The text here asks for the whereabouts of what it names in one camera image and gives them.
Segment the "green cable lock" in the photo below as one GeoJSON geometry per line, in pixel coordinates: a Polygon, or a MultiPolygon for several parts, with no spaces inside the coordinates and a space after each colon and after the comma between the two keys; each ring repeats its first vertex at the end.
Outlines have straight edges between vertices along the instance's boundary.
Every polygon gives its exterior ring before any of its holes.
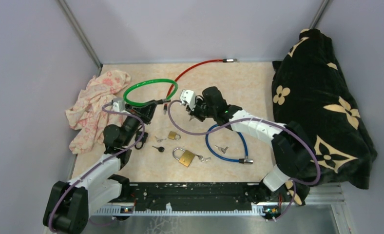
{"type": "Polygon", "coordinates": [[[133,107],[169,102],[178,90],[178,84],[172,79],[157,78],[142,81],[127,88],[123,100],[133,107]]]}

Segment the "small padlock key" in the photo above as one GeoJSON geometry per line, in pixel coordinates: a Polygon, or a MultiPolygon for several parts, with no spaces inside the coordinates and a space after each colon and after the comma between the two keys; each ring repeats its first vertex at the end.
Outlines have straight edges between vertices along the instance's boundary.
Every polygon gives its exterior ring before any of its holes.
{"type": "Polygon", "coordinates": [[[165,141],[167,138],[159,138],[159,137],[155,136],[155,139],[156,139],[157,142],[163,142],[163,141],[165,141]]]}

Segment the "small brass padlock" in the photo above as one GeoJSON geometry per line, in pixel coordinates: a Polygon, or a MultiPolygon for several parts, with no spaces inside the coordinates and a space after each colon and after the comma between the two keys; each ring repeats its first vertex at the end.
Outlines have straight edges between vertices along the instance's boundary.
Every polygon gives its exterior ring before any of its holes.
{"type": "Polygon", "coordinates": [[[168,138],[168,139],[171,139],[171,140],[180,140],[180,139],[181,139],[181,135],[178,134],[177,132],[170,131],[170,132],[168,133],[167,138],[168,138]]]}

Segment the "black-headed key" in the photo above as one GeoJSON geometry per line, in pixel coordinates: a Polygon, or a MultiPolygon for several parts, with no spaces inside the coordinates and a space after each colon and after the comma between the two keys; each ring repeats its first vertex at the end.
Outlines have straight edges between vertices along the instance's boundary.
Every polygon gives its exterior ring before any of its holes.
{"type": "Polygon", "coordinates": [[[153,148],[156,148],[159,152],[164,152],[165,151],[165,148],[164,147],[162,147],[162,146],[153,146],[153,148]]]}

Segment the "silver key bunch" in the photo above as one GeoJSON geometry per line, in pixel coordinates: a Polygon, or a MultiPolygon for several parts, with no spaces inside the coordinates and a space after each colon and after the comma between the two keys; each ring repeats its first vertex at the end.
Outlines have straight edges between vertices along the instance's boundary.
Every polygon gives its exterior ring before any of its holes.
{"type": "Polygon", "coordinates": [[[195,155],[195,156],[198,157],[198,159],[201,162],[207,162],[207,161],[211,160],[211,157],[204,157],[204,156],[201,156],[201,155],[195,155]]]}

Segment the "large brass padlock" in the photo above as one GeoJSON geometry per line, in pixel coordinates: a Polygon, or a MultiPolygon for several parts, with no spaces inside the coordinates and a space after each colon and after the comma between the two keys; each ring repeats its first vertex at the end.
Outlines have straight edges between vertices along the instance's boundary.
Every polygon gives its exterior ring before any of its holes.
{"type": "Polygon", "coordinates": [[[189,150],[185,150],[183,148],[175,148],[173,149],[172,151],[172,156],[179,162],[181,163],[182,165],[186,166],[186,167],[189,167],[191,162],[193,161],[193,159],[195,158],[196,154],[194,154],[193,152],[189,151],[189,150]],[[182,155],[181,156],[177,156],[176,152],[178,151],[181,151],[182,152],[182,155]]]}

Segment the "blue cable lock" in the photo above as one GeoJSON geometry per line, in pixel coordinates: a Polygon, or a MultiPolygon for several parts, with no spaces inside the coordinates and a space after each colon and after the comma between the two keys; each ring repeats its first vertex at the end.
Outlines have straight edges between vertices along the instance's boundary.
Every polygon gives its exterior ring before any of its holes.
{"type": "Polygon", "coordinates": [[[233,162],[233,163],[241,163],[241,164],[253,164],[253,160],[249,158],[249,151],[248,151],[248,145],[246,143],[246,140],[245,138],[243,137],[243,135],[240,133],[240,132],[236,132],[242,143],[243,143],[243,147],[244,147],[244,158],[240,158],[240,159],[233,159],[233,158],[228,158],[228,157],[224,157],[224,156],[221,156],[220,154],[216,153],[212,147],[210,146],[210,143],[209,143],[209,135],[205,135],[205,144],[206,144],[206,147],[207,149],[214,155],[216,156],[218,159],[221,159],[223,161],[227,161],[227,162],[233,162]]]}

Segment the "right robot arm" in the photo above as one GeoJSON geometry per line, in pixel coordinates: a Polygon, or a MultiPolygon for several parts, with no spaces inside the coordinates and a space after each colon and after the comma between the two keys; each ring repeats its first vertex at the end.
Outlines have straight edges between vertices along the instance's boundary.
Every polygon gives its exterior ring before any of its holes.
{"type": "Polygon", "coordinates": [[[205,89],[200,97],[192,90],[183,90],[180,101],[188,114],[199,121],[211,118],[219,127],[247,134],[272,148],[275,165],[262,179],[262,199],[274,200],[279,188],[289,179],[298,177],[310,162],[315,163],[317,173],[310,184],[319,180],[320,168],[315,151],[298,123],[284,124],[256,117],[239,106],[227,104],[215,86],[205,89]]]}

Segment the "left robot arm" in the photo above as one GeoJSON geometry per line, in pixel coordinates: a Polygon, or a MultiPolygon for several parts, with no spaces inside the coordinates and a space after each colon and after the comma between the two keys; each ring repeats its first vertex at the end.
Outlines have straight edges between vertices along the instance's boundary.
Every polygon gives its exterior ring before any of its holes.
{"type": "Polygon", "coordinates": [[[94,165],[77,177],[52,186],[44,226],[53,233],[79,234],[106,203],[114,199],[124,202],[131,197],[129,180],[116,173],[127,165],[132,148],[144,138],[156,106],[155,101],[135,107],[117,99],[102,106],[103,112],[125,116],[125,120],[120,126],[105,127],[105,151],[94,165]]]}

